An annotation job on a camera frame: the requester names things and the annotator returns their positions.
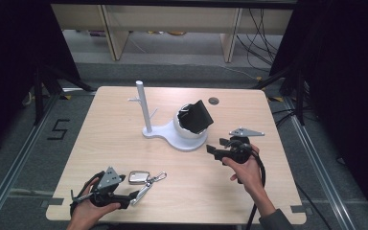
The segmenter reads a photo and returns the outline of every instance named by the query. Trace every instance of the black object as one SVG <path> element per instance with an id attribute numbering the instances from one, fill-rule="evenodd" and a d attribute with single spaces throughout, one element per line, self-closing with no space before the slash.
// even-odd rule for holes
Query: black object
<path id="1" fill-rule="evenodd" d="M 41 83 L 47 87 L 65 76 L 72 83 L 80 81 L 50 3 L 0 0 L 0 138 L 34 84 L 39 120 Z"/>
<path id="2" fill-rule="evenodd" d="M 304 81 L 311 68 L 312 59 L 318 54 L 326 28 L 331 23 L 330 14 L 334 10 L 334 1 L 323 1 L 316 8 L 303 8 L 303 3 L 304 1 L 298 1 L 291 15 L 278 55 L 271 67 L 269 79 L 252 87 L 262 89 L 285 78 L 280 93 L 289 96 L 294 89 L 296 90 L 295 114 L 302 126 Z"/>
<path id="3" fill-rule="evenodd" d="M 232 160 L 238 162 L 239 164 L 245 163 L 251 155 L 253 155 L 261 169 L 262 174 L 262 184 L 265 186 L 265 166 L 259 156 L 259 153 L 254 151 L 250 146 L 249 138 L 233 136 L 230 140 L 219 138 L 219 144 L 225 146 L 225 148 L 230 148 L 230 150 L 221 150 L 215 147 L 207 145 L 207 152 L 215 156 L 216 160 L 222 161 L 223 157 L 229 157 Z M 255 217 L 257 211 L 256 204 L 253 205 L 252 212 L 250 213 L 249 220 L 247 221 L 246 229 L 250 229 L 252 225 L 253 218 Z"/>
<path id="4" fill-rule="evenodd" d="M 310 99 L 368 201 L 368 1 L 336 2 L 308 78 Z"/>
<path id="5" fill-rule="evenodd" d="M 73 197 L 73 191 L 71 191 L 71 197 L 73 199 L 73 202 L 70 204 L 71 216 L 73 216 L 74 210 L 76 209 L 77 205 L 83 201 L 83 199 L 81 199 L 83 197 L 83 192 L 95 178 L 99 178 L 99 180 L 93 185 L 90 191 L 91 195 L 89 196 L 89 199 L 92 204 L 97 207 L 104 207 L 110 203 L 120 203 L 120 209 L 127 209 L 130 201 L 137 197 L 139 191 L 135 191 L 133 193 L 130 193 L 129 195 L 114 195 L 114 191 L 116 190 L 116 188 L 118 188 L 119 183 L 123 182 L 126 176 L 118 175 L 116 173 L 114 173 L 114 175 L 109 175 L 112 172 L 113 170 L 111 171 L 110 169 L 108 169 L 106 172 L 102 171 L 95 174 L 88 182 L 85 183 L 84 187 L 81 189 L 80 193 L 76 197 Z M 116 179 L 117 181 L 110 182 L 109 185 L 105 185 L 104 181 L 108 180 L 107 178 L 105 178 L 105 176 L 108 176 L 110 180 Z"/>
<path id="6" fill-rule="evenodd" d="M 213 154 L 215 159 L 219 161 L 222 161 L 223 157 L 229 157 L 239 164 L 243 164 L 249 159 L 252 154 L 254 156 L 257 156 L 256 153 L 253 153 L 252 147 L 250 146 L 249 138 L 247 137 L 233 136 L 230 138 L 230 140 L 219 138 L 219 144 L 225 146 L 226 149 L 230 149 L 217 149 L 215 147 L 207 145 L 207 152 Z"/>
<path id="7" fill-rule="evenodd" d="M 181 108 L 177 116 L 181 127 L 192 133 L 200 133 L 214 122 L 202 100 Z"/>

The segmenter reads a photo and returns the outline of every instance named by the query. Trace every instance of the black wire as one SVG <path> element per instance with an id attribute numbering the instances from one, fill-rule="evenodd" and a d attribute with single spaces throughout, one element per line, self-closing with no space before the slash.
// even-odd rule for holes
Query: black wire
<path id="1" fill-rule="evenodd" d="M 292 112 L 290 112 L 289 114 L 287 114 L 286 116 L 284 116 L 282 119 L 280 119 L 278 122 L 276 122 L 276 127 L 279 127 L 286 119 L 288 119 L 291 116 L 295 115 L 295 109 L 285 109 L 285 110 L 281 110 L 281 111 L 277 111 L 277 112 L 273 112 L 272 113 L 272 114 L 275 114 L 275 113 L 281 113 L 281 112 L 287 112 L 287 111 L 292 111 Z M 332 227 L 330 226 L 330 224 L 325 220 L 325 218 L 322 215 L 322 213 L 318 210 L 318 208 L 315 206 L 315 204 L 312 202 L 312 200 L 306 194 L 306 192 L 301 188 L 301 186 L 297 183 L 297 181 L 294 180 L 294 183 L 297 186 L 297 188 L 301 191 L 301 193 L 307 198 L 307 200 L 309 201 L 309 203 L 311 204 L 311 206 L 318 213 L 319 217 L 321 217 L 321 219 L 327 225 L 328 229 L 332 229 Z"/>
<path id="2" fill-rule="evenodd" d="M 267 51 L 268 52 L 268 55 L 270 56 L 270 58 L 271 58 L 271 60 L 273 61 L 274 60 L 274 56 L 273 56 L 273 54 L 274 53 L 272 53 L 271 51 L 270 51 L 270 49 L 268 48 L 268 46 L 267 45 L 269 45 L 269 46 L 271 46 L 274 50 L 276 50 L 277 51 L 277 49 L 273 46 L 273 45 L 271 45 L 271 43 L 267 40 L 267 38 L 265 37 L 265 23 L 264 23 L 264 15 L 265 15 L 265 12 L 264 12 L 264 9 L 261 9 L 261 21 L 260 21 L 260 23 L 259 23 L 259 26 L 258 26 L 258 24 L 257 24 L 257 22 L 256 22 L 256 20 L 255 20 L 255 18 L 254 18 L 254 16 L 253 16 L 253 14 L 252 14 L 252 10 L 250 10 L 249 9 L 249 14 L 250 14 L 250 17 L 252 18 L 252 20 L 253 20 L 253 23 L 255 24 L 255 27 L 256 27 L 256 30 L 257 30 L 257 32 L 256 32 L 256 34 L 255 34 L 255 37 L 253 38 L 253 41 L 251 40 L 251 42 L 257 47 L 257 48 L 259 48 L 259 49 L 261 49 L 261 50 L 264 50 L 264 51 Z M 262 47 L 260 47 L 260 46 L 258 46 L 258 45 L 256 45 L 255 43 L 254 43 L 254 40 L 255 40 L 255 38 L 256 38 L 256 36 L 257 35 L 259 35 L 260 36 L 260 38 L 262 39 L 262 41 L 263 41 L 263 43 L 264 43 L 264 46 L 265 46 L 265 49 L 264 48 L 262 48 Z"/>
<path id="3" fill-rule="evenodd" d="M 238 41 L 241 43 L 241 45 L 243 46 L 243 48 L 244 48 L 248 53 L 250 53 L 250 54 L 252 54 L 252 55 L 256 56 L 256 58 L 258 58 L 258 59 L 260 59 L 260 60 L 264 61 L 264 62 L 265 62 L 266 64 L 268 64 L 268 65 L 271 65 L 271 64 L 272 64 L 272 63 L 271 63 L 271 61 L 267 60 L 266 58 L 264 58 L 263 56 L 259 55 L 259 54 L 258 54 L 258 53 L 256 53 L 255 51 L 251 50 L 251 49 L 250 49 L 250 46 L 251 46 L 251 45 L 246 46 L 246 45 L 243 43 L 243 41 L 241 40 L 241 38 L 240 38 L 238 35 L 237 35 L 237 39 L 238 39 Z"/>
<path id="4" fill-rule="evenodd" d="M 295 185 L 297 186 L 297 188 L 300 190 L 300 192 L 307 198 L 307 200 L 309 201 L 309 203 L 312 205 L 312 207 L 315 209 L 315 211 L 318 213 L 319 217 L 322 218 L 322 221 L 324 221 L 325 225 L 327 225 L 328 229 L 332 229 L 332 227 L 330 226 L 330 224 L 327 222 L 327 220 L 324 218 L 324 216 L 321 214 L 321 212 L 319 212 L 318 208 L 315 206 L 315 204 L 312 202 L 312 200 L 310 199 L 310 197 L 306 194 L 306 192 L 304 192 L 304 190 L 301 188 L 301 186 L 297 183 L 297 181 L 294 180 Z"/>

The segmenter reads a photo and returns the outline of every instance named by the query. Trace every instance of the hand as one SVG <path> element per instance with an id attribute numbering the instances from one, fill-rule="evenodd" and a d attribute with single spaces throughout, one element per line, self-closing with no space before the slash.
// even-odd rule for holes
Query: hand
<path id="1" fill-rule="evenodd" d="M 259 148 L 251 145 L 256 154 L 259 154 Z M 244 189 L 252 196 L 258 207 L 261 217 L 268 216 L 276 211 L 274 205 L 265 192 L 265 188 L 262 184 L 261 172 L 259 165 L 253 155 L 243 163 L 239 164 L 228 157 L 223 157 L 222 162 L 232 168 L 235 174 L 231 176 L 231 180 L 239 179 L 244 186 Z"/>
<path id="2" fill-rule="evenodd" d="M 254 145 L 250 146 L 256 154 L 259 154 L 259 148 Z M 230 179 L 239 179 L 249 194 L 253 194 L 253 189 L 263 187 L 260 168 L 253 155 L 243 164 L 239 164 L 228 157 L 223 157 L 222 162 L 235 171 Z"/>
<path id="3" fill-rule="evenodd" d="M 91 187 L 99 180 L 95 178 L 84 190 L 82 195 L 87 195 Z M 82 203 L 77 205 L 73 212 L 70 223 L 67 226 L 67 230 L 88 230 L 94 224 L 102 218 L 105 214 L 113 212 L 121 207 L 120 203 L 111 203 L 104 207 L 97 207 L 89 199 L 84 200 Z"/>

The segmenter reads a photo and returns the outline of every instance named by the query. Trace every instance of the finger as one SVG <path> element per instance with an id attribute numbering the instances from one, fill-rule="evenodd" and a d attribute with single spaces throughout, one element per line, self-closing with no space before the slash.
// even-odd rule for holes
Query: finger
<path id="1" fill-rule="evenodd" d="M 222 157 L 222 163 L 234 169 L 238 165 L 234 160 L 229 157 Z"/>
<path id="2" fill-rule="evenodd" d="M 254 150 L 254 151 L 256 151 L 258 154 L 259 154 L 259 148 L 257 147 L 257 146 L 255 146 L 255 145 L 253 145 L 253 144 L 250 144 L 250 146 L 252 147 L 252 149 Z"/>
<path id="3" fill-rule="evenodd" d="M 93 179 L 92 181 L 91 181 L 91 183 L 89 183 L 88 184 L 88 186 L 86 186 L 86 188 L 85 188 L 85 190 L 83 191 L 83 195 L 87 195 L 87 194 L 89 194 L 89 191 L 91 190 L 91 186 L 92 185 L 94 185 L 98 180 L 99 180 L 100 178 L 99 177 L 97 177 L 97 178 L 95 178 L 95 179 Z"/>
<path id="4" fill-rule="evenodd" d="M 233 174 L 230 179 L 231 179 L 231 181 L 234 181 L 234 180 L 238 179 L 238 176 Z"/>

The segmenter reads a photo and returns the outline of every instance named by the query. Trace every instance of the metal clip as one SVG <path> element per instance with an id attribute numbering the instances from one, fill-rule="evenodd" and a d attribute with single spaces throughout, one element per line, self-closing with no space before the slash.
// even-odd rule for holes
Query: metal clip
<path id="1" fill-rule="evenodd" d="M 149 179 L 146 182 L 146 185 L 139 191 L 139 194 L 137 195 L 136 198 L 132 199 L 130 201 L 131 205 L 135 205 L 137 202 L 139 202 L 139 200 L 145 195 L 145 193 L 151 188 L 151 186 L 153 185 L 154 182 L 157 182 L 159 180 L 162 180 L 164 178 L 167 177 L 166 172 L 161 172 L 160 174 L 158 174 L 157 176 Z"/>
<path id="2" fill-rule="evenodd" d="M 151 181 L 151 183 L 152 183 L 152 182 L 157 182 L 157 181 L 162 180 L 162 179 L 164 179 L 164 178 L 166 178 L 166 177 L 167 177 L 166 172 L 161 172 L 160 174 L 158 174 L 157 176 L 153 177 L 153 178 L 152 178 L 152 179 L 150 179 L 149 181 Z"/>
<path id="3" fill-rule="evenodd" d="M 240 127 L 233 131 L 230 131 L 229 135 L 247 137 L 247 136 L 265 136 L 265 133 Z"/>

